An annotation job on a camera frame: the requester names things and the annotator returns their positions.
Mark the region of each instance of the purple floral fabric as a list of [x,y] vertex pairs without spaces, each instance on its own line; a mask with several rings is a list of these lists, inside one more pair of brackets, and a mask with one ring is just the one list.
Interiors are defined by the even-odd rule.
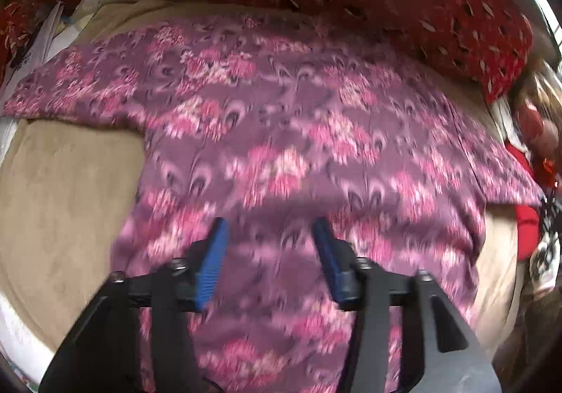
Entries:
[[[205,375],[231,391],[332,392],[353,316],[328,295],[314,217],[388,270],[428,269],[470,321],[485,204],[539,204],[528,174],[436,81],[314,19],[237,14],[67,49],[5,109],[141,132],[145,165],[112,268],[147,273],[227,218],[216,296],[190,321]],[[141,328],[150,390],[146,310]]]

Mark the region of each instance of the beige blanket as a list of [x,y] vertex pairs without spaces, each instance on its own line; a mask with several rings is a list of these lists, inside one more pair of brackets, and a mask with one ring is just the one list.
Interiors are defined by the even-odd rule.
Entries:
[[[223,8],[160,0],[108,5],[79,39]],[[445,80],[442,89],[497,134],[479,91]],[[0,167],[0,289],[24,323],[54,350],[108,273],[111,241],[133,202],[142,142],[134,133],[59,122],[20,125]],[[477,262],[474,321],[480,341],[492,354],[506,331],[515,284],[513,209],[489,208],[486,226]]]

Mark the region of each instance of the bolt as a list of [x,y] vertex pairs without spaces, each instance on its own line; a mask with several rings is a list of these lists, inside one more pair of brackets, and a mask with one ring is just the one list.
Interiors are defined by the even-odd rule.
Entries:
[[174,258],[172,261],[170,261],[170,263],[168,263],[168,266],[176,271],[187,268],[187,264],[185,263],[184,258]]
[[109,275],[109,280],[113,283],[122,283],[125,280],[125,273],[123,271],[113,271]]
[[424,282],[431,282],[431,276],[429,275],[429,273],[425,270],[425,269],[420,269],[418,271],[418,274],[420,275],[420,278],[424,281]]
[[359,267],[359,269],[372,269],[372,264],[371,264],[371,260],[369,260],[368,258],[364,258],[364,257],[358,257],[357,258],[357,265]]

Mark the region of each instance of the blue gripper pad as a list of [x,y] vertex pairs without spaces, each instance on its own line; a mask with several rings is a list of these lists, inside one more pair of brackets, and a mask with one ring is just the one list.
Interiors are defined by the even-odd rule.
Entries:
[[332,299],[342,309],[351,306],[360,298],[361,290],[352,268],[356,261],[353,249],[334,237],[325,217],[314,221],[313,238]]
[[228,244],[228,223],[226,220],[215,219],[205,243],[207,244],[207,251],[201,259],[199,268],[194,268],[196,271],[195,306],[198,311],[204,309],[215,292]]

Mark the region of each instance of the bed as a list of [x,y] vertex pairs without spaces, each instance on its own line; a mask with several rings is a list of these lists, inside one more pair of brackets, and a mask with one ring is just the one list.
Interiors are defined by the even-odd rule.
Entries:
[[[258,12],[230,5],[227,8],[229,12]],[[217,12],[224,12],[224,7],[161,0],[109,5],[94,16],[77,43],[178,16]],[[502,143],[478,88],[441,78],[438,89]],[[32,356],[24,356],[17,363],[26,373],[33,372],[36,382],[52,352],[107,275],[110,244],[136,201],[143,158],[141,139],[131,133],[44,120],[20,122],[0,168],[0,192],[10,195],[8,207],[0,214],[0,238],[14,240],[0,246],[0,263],[4,266],[0,289],[8,303],[4,314],[10,314],[9,308],[15,310],[20,323],[41,340],[27,339],[36,347],[36,359],[42,360],[40,367],[25,365]],[[29,194],[34,195],[33,202]],[[25,269],[18,261],[23,257]],[[518,308],[521,277],[516,276],[515,267],[516,222],[512,208],[490,205],[485,211],[485,243],[476,262],[480,284],[470,315],[490,358],[509,334]],[[37,281],[37,276],[27,274],[29,270],[44,280]],[[13,332],[8,337],[18,339]],[[12,353],[18,347],[21,345],[13,344]]]

